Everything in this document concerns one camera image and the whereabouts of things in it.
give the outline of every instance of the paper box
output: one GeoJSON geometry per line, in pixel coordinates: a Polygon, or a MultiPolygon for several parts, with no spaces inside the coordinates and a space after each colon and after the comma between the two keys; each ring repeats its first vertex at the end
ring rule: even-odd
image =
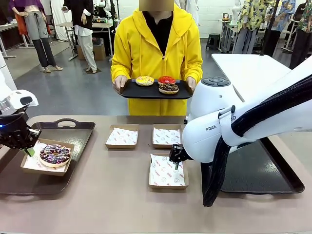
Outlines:
{"type": "MultiPolygon", "coordinates": [[[[154,154],[154,155],[169,158],[168,154],[154,154]]],[[[149,157],[150,157],[150,169],[151,169],[152,168],[152,158],[151,158],[150,155],[149,155],[149,157]]],[[[152,184],[151,183],[151,173],[150,173],[150,171],[149,171],[149,186],[152,189],[185,190],[189,186],[189,174],[188,174],[186,163],[183,162],[182,165],[183,165],[183,175],[184,175],[184,184],[185,184],[184,186],[158,186],[158,185],[152,184]]]]}
{"type": "Polygon", "coordinates": [[[53,144],[63,145],[66,148],[70,149],[70,159],[69,159],[68,163],[65,166],[65,171],[64,172],[48,172],[48,171],[41,171],[41,170],[34,170],[34,169],[24,168],[24,165],[25,165],[25,162],[26,162],[26,159],[27,159],[27,156],[28,156],[27,154],[24,156],[23,161],[21,162],[21,165],[20,165],[22,170],[25,173],[36,173],[36,174],[51,175],[51,176],[64,176],[65,173],[67,172],[69,164],[70,164],[70,162],[72,160],[72,154],[74,152],[75,145],[69,144],[69,143],[64,143],[64,142],[59,142],[59,141],[54,141],[54,140],[46,140],[46,139],[38,139],[38,141],[40,141],[41,143],[44,143],[44,144],[49,144],[49,145],[53,145],[53,144]]]}
{"type": "MultiPolygon", "coordinates": [[[[80,45],[77,46],[77,50],[78,50],[78,59],[79,60],[86,60],[84,55],[83,55],[83,52],[82,52],[80,45]]],[[[103,45],[93,45],[93,54],[94,54],[95,61],[104,60],[106,57],[104,44],[103,45]]]]}
{"type": "Polygon", "coordinates": [[[182,139],[182,126],[181,124],[154,124],[153,125],[153,136],[152,136],[152,143],[153,143],[153,147],[155,149],[171,149],[173,144],[177,144],[176,141],[171,141],[172,137],[168,136],[168,143],[169,144],[155,144],[154,142],[154,135],[155,135],[155,129],[164,129],[164,130],[179,130],[180,131],[180,143],[181,144],[181,139],[182,139]]]}
{"type": "Polygon", "coordinates": [[[110,127],[110,132],[109,132],[109,136],[105,141],[105,145],[108,149],[135,149],[137,146],[137,139],[136,139],[136,143],[133,145],[113,145],[113,144],[107,144],[107,140],[109,139],[109,137],[111,136],[114,128],[119,128],[119,129],[123,129],[123,130],[128,130],[128,131],[134,131],[137,132],[137,138],[138,138],[138,133],[139,133],[139,125],[138,124],[115,124],[115,125],[111,125],[110,127]]]}

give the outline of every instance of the stool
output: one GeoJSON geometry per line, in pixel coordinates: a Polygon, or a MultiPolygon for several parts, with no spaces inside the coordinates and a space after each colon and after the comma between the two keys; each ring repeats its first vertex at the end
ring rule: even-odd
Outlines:
{"type": "Polygon", "coordinates": [[[218,49],[219,46],[219,41],[220,41],[220,34],[218,33],[210,33],[206,45],[206,50],[207,48],[212,48],[213,50],[218,49]]]}

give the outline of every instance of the yellow sprinkled donut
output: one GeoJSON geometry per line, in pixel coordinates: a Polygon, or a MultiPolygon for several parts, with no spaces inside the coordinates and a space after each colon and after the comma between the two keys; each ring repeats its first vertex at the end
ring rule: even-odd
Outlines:
{"type": "Polygon", "coordinates": [[[154,79],[147,76],[138,77],[136,78],[136,83],[141,86],[150,86],[154,83],[154,79]]]}

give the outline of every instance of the black tray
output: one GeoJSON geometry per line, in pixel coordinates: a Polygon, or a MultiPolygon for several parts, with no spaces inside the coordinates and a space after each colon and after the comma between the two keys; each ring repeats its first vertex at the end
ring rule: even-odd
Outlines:
{"type": "Polygon", "coordinates": [[[35,123],[32,128],[42,129],[40,138],[75,145],[69,168],[64,176],[25,173],[20,168],[25,153],[10,149],[0,160],[0,194],[28,196],[61,193],[67,187],[94,127],[95,123],[92,122],[66,118],[56,122],[35,123]],[[75,123],[75,127],[58,127],[64,121],[75,123]]]}
{"type": "Polygon", "coordinates": [[[174,95],[162,94],[158,88],[158,81],[155,80],[151,86],[140,86],[136,84],[135,79],[129,79],[125,86],[121,88],[119,94],[125,98],[139,98],[139,99],[189,99],[193,93],[184,80],[177,80],[175,84],[179,87],[179,92],[174,95]]]}
{"type": "Polygon", "coordinates": [[[229,155],[221,191],[298,194],[304,191],[304,185],[271,141],[264,138],[229,155]]]}

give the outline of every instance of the patterned shirt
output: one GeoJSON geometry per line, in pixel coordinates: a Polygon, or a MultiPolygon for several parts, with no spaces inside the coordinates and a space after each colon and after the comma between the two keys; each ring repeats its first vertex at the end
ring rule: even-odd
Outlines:
{"type": "Polygon", "coordinates": [[[245,27],[253,31],[264,22],[268,6],[273,5],[274,0],[245,0],[241,17],[238,22],[238,30],[245,27]]]}
{"type": "Polygon", "coordinates": [[[281,15],[282,13],[286,13],[286,14],[279,19],[277,26],[272,27],[272,30],[276,30],[280,32],[284,30],[287,22],[289,21],[291,14],[294,14],[295,12],[295,6],[296,6],[296,0],[282,0],[281,9],[278,13],[278,16],[281,15]]]}
{"type": "Polygon", "coordinates": [[[301,21],[298,28],[307,33],[309,17],[312,15],[312,0],[308,0],[306,7],[304,8],[301,21]]]}

